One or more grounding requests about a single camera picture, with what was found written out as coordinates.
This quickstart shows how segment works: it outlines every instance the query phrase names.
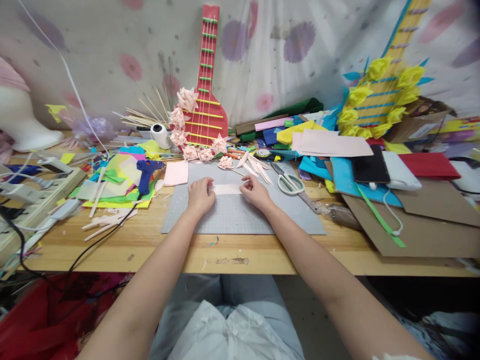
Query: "wooden table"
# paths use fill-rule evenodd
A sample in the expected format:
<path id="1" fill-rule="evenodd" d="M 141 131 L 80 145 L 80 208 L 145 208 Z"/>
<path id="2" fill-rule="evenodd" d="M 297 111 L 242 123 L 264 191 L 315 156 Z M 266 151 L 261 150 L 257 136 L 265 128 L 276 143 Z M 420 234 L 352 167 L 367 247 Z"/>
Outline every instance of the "wooden table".
<path id="1" fill-rule="evenodd" d="M 65 152 L 54 147 L 49 152 Z M 24 160 L 16 159 L 15 163 Z M 164 171 L 157 172 L 159 179 Z M 342 204 L 340 197 L 330 194 L 318 181 L 305 181 L 306 192 L 312 199 L 323 198 L 323 204 Z M 162 188 L 149 208 L 139 209 L 138 215 L 86 254 L 76 271 L 136 272 L 165 238 L 162 224 L 172 199 L 174 187 Z M 26 264 L 37 271 L 67 271 L 77 256 L 91 244 L 84 238 L 95 229 L 82 230 L 90 223 L 90 209 L 75 217 L 58 222 L 41 240 L 40 255 Z M 97 210 L 97 216 L 103 209 Z M 340 226 L 319 215 L 326 235 L 313 238 L 326 247 L 352 274 L 383 276 L 472 277 L 453 259 L 383 257 L 361 231 Z M 275 235 L 194 234 L 183 267 L 185 273 L 215 274 L 296 274 L 296 270 Z"/>

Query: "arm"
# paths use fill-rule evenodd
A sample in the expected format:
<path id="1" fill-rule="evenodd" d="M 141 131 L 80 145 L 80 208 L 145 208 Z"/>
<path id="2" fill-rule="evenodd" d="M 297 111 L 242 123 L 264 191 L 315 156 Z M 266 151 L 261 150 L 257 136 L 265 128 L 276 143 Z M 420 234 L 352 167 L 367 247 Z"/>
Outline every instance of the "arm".
<path id="1" fill-rule="evenodd" d="M 146 359 L 155 330 L 177 283 L 200 218 L 215 202 L 205 177 L 188 187 L 188 208 L 133 276 L 78 356 L 83 359 Z"/>
<path id="2" fill-rule="evenodd" d="M 261 210 L 300 276 L 323 302 L 354 360 L 409 355 L 433 359 L 415 338 L 332 254 L 303 231 L 270 199 L 256 177 L 240 188 Z"/>

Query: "red paper guitar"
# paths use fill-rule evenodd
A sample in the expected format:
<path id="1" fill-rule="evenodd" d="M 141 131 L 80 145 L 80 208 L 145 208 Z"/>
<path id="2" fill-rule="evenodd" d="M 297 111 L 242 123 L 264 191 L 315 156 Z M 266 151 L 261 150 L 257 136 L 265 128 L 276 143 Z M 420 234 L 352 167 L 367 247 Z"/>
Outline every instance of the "red paper guitar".
<path id="1" fill-rule="evenodd" d="M 196 100 L 198 107 L 193 113 L 183 110 L 184 115 L 191 118 L 185 122 L 185 132 L 190 133 L 186 137 L 189 145 L 211 146 L 219 134 L 225 138 L 229 133 L 227 114 L 212 93 L 219 13 L 219 6 L 203 5 L 200 64 L 195 89 L 195 92 L 199 93 Z"/>

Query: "cutting mat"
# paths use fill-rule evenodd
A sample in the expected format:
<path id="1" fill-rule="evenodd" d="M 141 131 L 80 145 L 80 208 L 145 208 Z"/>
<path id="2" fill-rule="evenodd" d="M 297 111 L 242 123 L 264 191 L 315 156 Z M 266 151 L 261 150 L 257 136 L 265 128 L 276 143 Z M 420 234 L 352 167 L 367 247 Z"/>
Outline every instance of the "cutting mat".
<path id="1" fill-rule="evenodd" d="M 214 179 L 216 185 L 242 184 L 242 177 L 230 170 L 222 170 L 218 162 L 201 163 L 188 165 L 188 184 L 204 177 Z M 280 167 L 287 173 L 295 175 L 290 163 L 281 163 Z M 243 168 L 238 169 L 240 173 L 247 174 Z M 325 235 L 325 229 L 318 215 L 316 215 L 307 204 L 297 195 L 289 196 L 280 191 L 277 186 L 278 174 L 273 170 L 266 170 L 266 173 L 274 185 L 265 184 L 260 177 L 259 180 L 268 189 L 272 200 L 277 204 L 294 222 L 310 235 Z M 188 204 L 188 184 L 175 187 L 173 196 L 168 207 L 168 212 L 161 228 L 163 234 L 168 233 L 180 215 L 185 211 Z M 196 234 L 274 234 L 267 218 L 252 204 L 246 201 L 243 195 L 218 195 L 215 204 L 198 223 Z"/>

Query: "smartphone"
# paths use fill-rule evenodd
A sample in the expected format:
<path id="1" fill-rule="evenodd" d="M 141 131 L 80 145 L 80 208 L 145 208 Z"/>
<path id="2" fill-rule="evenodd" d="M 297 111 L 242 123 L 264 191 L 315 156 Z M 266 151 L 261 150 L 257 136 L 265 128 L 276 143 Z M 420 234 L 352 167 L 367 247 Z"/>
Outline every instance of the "smartphone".
<path id="1" fill-rule="evenodd" d="M 357 183 L 388 184 L 390 176 L 382 155 L 382 148 L 380 145 L 372 145 L 370 148 L 373 151 L 373 155 L 351 158 L 353 179 Z"/>

